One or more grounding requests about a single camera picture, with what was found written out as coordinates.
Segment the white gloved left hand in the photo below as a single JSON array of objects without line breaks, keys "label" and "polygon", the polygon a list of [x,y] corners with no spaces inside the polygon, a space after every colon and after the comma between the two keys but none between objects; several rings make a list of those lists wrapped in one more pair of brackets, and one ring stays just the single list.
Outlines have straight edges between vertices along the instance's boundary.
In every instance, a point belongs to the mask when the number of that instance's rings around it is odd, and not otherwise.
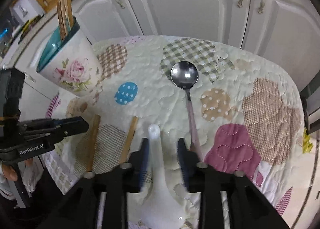
[{"label": "white gloved left hand", "polygon": [[[44,171],[41,162],[39,160],[29,159],[19,163],[18,166],[23,185],[27,192],[33,193]],[[16,182],[17,180],[18,173],[16,170],[1,161],[1,196],[8,200],[14,200],[15,196],[9,182]]]}]

